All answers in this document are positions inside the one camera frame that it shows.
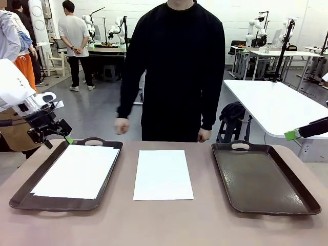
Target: white desk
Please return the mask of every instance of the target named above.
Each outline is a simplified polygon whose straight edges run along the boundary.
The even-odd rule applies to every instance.
[[[265,53],[261,53],[260,51],[251,50],[250,53],[251,53],[251,55],[256,56],[256,64],[255,64],[255,69],[254,69],[254,74],[253,74],[253,80],[255,79],[255,75],[256,75],[258,63],[260,61],[260,57],[279,57],[281,55],[281,51],[270,51],[269,53],[265,54]],[[248,67],[248,64],[249,64],[251,55],[247,59],[246,68]],[[285,53],[284,53],[283,56],[284,57],[287,57],[287,60],[284,63],[284,66],[282,68],[282,73],[284,73],[284,71],[286,70],[286,68],[288,66],[288,69],[287,69],[287,71],[285,72],[285,74],[283,76],[284,77],[283,80],[285,80],[285,78],[287,77],[287,73],[288,73],[289,68],[291,67],[291,64],[293,62],[293,57],[294,56],[301,56],[302,58],[304,56],[307,57],[307,60],[305,60],[305,59],[303,59],[303,60],[294,60],[294,62],[296,62],[296,61],[298,61],[298,62],[306,61],[306,65],[304,66],[303,74],[301,76],[301,80],[299,82],[297,91],[299,91],[301,89],[302,85],[303,85],[303,81],[304,81],[304,77],[305,77],[305,74],[306,74],[306,70],[307,70],[307,68],[308,68],[308,66],[310,64],[311,59],[313,57],[322,57],[319,54],[315,54],[315,53],[311,53],[311,52],[306,52],[306,51],[285,51]],[[245,70],[244,80],[246,80],[246,74],[247,74],[247,69]]]
[[[225,80],[224,84],[245,107],[239,139],[243,140],[249,115],[272,137],[285,138],[288,131],[328,116],[328,109],[283,83]],[[305,161],[314,139],[327,139],[328,133],[304,139],[298,157]]]
[[[320,53],[322,51],[322,49],[314,48],[314,47],[308,47],[308,46],[305,46],[303,48],[309,50],[309,52],[313,51],[314,53]]]

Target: table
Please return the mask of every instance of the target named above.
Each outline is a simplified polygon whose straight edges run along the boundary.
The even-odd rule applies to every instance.
[[[281,51],[270,51],[268,54],[264,54],[264,53],[261,53],[260,51],[250,51],[250,53],[253,55],[253,56],[256,56],[256,64],[255,64],[255,69],[254,69],[254,74],[253,74],[253,80],[255,79],[255,75],[256,75],[256,70],[257,70],[257,66],[258,66],[258,63],[260,61],[260,57],[279,57],[281,55]],[[307,60],[306,60],[306,65],[304,66],[304,69],[303,69],[303,74],[301,76],[301,80],[299,82],[299,85],[297,87],[297,91],[299,91],[303,85],[303,81],[304,81],[304,78],[305,78],[305,74],[306,74],[306,70],[310,64],[310,61],[311,61],[311,58],[313,57],[322,57],[321,55],[319,54],[315,54],[315,53],[311,53],[311,52],[306,52],[306,51],[285,51],[284,53],[284,57],[288,57],[287,61],[284,63],[284,66],[282,68],[282,74],[284,74],[284,79],[283,81],[285,80],[285,78],[287,77],[287,73],[288,73],[288,70],[289,68],[291,67],[291,64],[292,62],[303,62],[305,61],[304,59],[303,60],[293,60],[293,57],[294,56],[301,56],[302,58],[304,56],[308,57]],[[250,57],[248,57],[247,59],[247,62],[246,62],[246,70],[245,70],[245,74],[244,74],[244,80],[246,80],[246,74],[247,74],[247,67],[248,67],[248,64],[249,64],[249,61],[250,61]]]
[[[53,150],[61,140],[52,140]],[[52,151],[42,146],[0,187],[0,234],[10,246],[326,245],[328,189],[295,154],[274,146],[322,206],[316,216],[241,214],[229,202],[208,143],[125,141],[103,200],[91,212],[9,207],[9,199]],[[139,150],[185,150],[194,200],[133,201]]]
[[[240,140],[245,136],[249,115],[268,135],[277,138],[328,116],[326,107],[283,83],[225,80],[224,84],[246,109]],[[304,139],[298,154],[301,160],[306,160],[314,139],[328,140],[328,133]]]

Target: sneakers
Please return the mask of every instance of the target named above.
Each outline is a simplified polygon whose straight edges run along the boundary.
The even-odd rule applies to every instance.
[[[88,86],[89,91],[92,91],[94,88],[96,88],[96,86]]]
[[[89,91],[92,91],[92,90],[94,90],[96,88],[96,86],[88,86],[88,90]],[[80,89],[78,88],[78,86],[77,87],[70,87],[70,91],[80,91]]]
[[[77,87],[70,87],[70,91],[80,91],[80,89],[78,88],[78,86]]]

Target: metal stand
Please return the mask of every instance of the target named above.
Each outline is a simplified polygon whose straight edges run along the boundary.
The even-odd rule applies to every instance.
[[[274,78],[272,80],[272,82],[274,82],[274,83],[277,82],[277,78],[279,76],[279,71],[280,71],[280,68],[281,68],[281,65],[282,65],[283,57],[284,57],[285,51],[287,50],[287,43],[289,41],[289,37],[291,35],[291,31],[292,31],[292,28],[294,27],[294,25],[295,25],[295,21],[294,20],[291,20],[291,22],[290,22],[290,24],[288,26],[287,35],[286,35],[286,37],[284,39],[284,42],[283,42],[282,51],[281,51],[281,55],[280,55],[280,58],[279,58],[279,61],[278,61],[276,73],[275,73],[275,76],[274,76]]]

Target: person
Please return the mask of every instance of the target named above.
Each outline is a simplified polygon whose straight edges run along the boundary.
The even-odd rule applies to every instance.
[[[11,13],[5,11],[5,7],[0,7],[0,44],[0,59],[9,59],[16,64],[21,50],[21,42]],[[19,119],[13,109],[7,109],[0,113],[0,120],[10,119]],[[16,123],[21,124],[22,120],[18,120]],[[26,158],[29,158],[39,148],[39,145],[35,144],[27,134],[29,129],[28,124],[0,128],[1,135],[9,148],[13,151],[23,152]]]
[[[24,28],[25,32],[28,32],[30,38],[32,39],[33,47],[36,49],[37,43],[36,43],[36,38],[35,34],[33,31],[32,23],[31,20],[23,14],[23,3],[21,0],[13,0],[11,2],[11,6],[13,9],[12,16],[14,19],[16,19],[17,22],[20,22]],[[39,60],[36,58],[37,56],[34,56],[34,54],[30,51],[30,57],[32,61],[32,67],[33,67],[33,73],[34,73],[34,78],[35,78],[35,85],[36,86],[46,86],[46,83],[41,82],[41,68],[40,68],[40,63]]]
[[[168,0],[144,15],[127,50],[116,133],[129,129],[128,116],[146,71],[142,139],[209,140],[216,121],[225,49],[222,23],[193,0]]]
[[[66,17],[59,20],[59,35],[67,45],[68,62],[71,67],[73,81],[70,90],[79,91],[78,61],[81,62],[88,90],[93,90],[95,89],[95,85],[92,83],[92,72],[88,57],[89,52],[86,47],[90,37],[87,24],[74,15],[75,6],[71,1],[64,1],[63,8]]]

